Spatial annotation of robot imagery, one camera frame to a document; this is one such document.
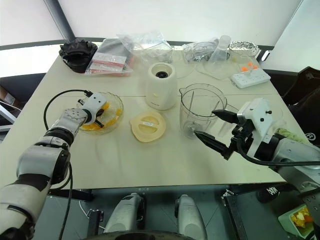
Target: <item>aluminum foil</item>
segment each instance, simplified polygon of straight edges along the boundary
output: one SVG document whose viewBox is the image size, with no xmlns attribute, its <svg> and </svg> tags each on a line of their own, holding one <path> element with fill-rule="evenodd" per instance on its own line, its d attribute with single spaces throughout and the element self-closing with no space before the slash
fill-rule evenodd
<svg viewBox="0 0 320 240">
<path fill-rule="evenodd" d="M 229 46 L 229 50 L 242 54 L 246 53 L 249 57 L 257 55 L 259 47 L 250 41 L 232 41 Z"/>
</svg>

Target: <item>glass bowl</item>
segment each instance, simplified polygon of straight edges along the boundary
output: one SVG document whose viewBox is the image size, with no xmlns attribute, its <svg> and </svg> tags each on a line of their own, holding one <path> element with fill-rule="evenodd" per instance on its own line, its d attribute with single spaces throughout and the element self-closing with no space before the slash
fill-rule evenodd
<svg viewBox="0 0 320 240">
<path fill-rule="evenodd" d="M 121 99 L 112 94 L 111 92 L 100 92 L 106 98 L 106 104 L 102 107 L 104 112 L 96 119 L 104 126 L 99 127 L 97 124 L 92 123 L 89 125 L 82 125 L 80 129 L 90 134 L 106 134 L 117 128 L 124 116 L 124 105 Z M 81 108 L 82 105 L 78 103 L 77 108 Z"/>
</svg>

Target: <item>white power strip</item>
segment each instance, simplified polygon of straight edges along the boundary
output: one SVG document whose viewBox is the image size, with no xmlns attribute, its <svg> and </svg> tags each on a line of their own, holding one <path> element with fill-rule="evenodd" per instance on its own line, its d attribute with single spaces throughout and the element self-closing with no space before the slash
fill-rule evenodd
<svg viewBox="0 0 320 240">
<path fill-rule="evenodd" d="M 235 73 L 231 76 L 231 81 L 240 89 L 262 84 L 270 79 L 271 77 L 261 68 Z"/>
</svg>

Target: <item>floor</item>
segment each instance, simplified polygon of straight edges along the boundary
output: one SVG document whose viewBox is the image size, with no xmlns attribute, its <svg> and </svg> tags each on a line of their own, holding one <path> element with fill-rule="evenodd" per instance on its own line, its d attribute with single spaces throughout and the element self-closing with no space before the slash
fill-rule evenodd
<svg viewBox="0 0 320 240">
<path fill-rule="evenodd" d="M 172 186 L 147 188 L 121 188 L 93 190 L 95 199 L 92 202 L 81 202 L 85 212 L 89 209 L 104 211 L 102 227 L 111 215 L 119 200 L 133 192 L 144 194 L 147 201 L 147 230 L 163 230 L 176 232 L 174 216 L 175 200 L 182 194 L 188 194 L 196 202 L 202 215 L 208 240 L 235 240 L 227 209 L 220 196 L 227 186 Z M 249 240 L 297 240 L 285 232 L 278 222 L 278 216 L 299 206 L 302 202 L 296 192 L 284 192 L 268 204 L 256 200 L 255 193 L 247 193 L 237 197 L 238 209 Z M 67 200 L 58 197 L 47 197 L 43 211 L 35 227 L 34 240 L 56 240 L 63 222 Z M 68 221 L 64 232 L 64 240 L 79 240 L 87 236 L 88 218 L 80 208 L 79 201 L 72 200 Z"/>
</svg>

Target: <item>clear plastic bag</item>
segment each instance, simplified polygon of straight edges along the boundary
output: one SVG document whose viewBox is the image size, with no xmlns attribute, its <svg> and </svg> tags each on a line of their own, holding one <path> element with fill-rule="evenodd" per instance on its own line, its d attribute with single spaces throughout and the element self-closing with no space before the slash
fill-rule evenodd
<svg viewBox="0 0 320 240">
<path fill-rule="evenodd" d="M 93 55 L 85 75 L 128 76 L 133 70 L 133 55 L 119 39 L 106 38 Z"/>
<path fill-rule="evenodd" d="M 172 63 L 173 49 L 157 30 L 117 36 L 125 48 L 147 66 L 159 62 Z"/>
<path fill-rule="evenodd" d="M 187 63 L 208 61 L 216 50 L 219 40 L 214 37 L 208 41 L 192 42 L 182 45 L 184 60 Z"/>
</svg>

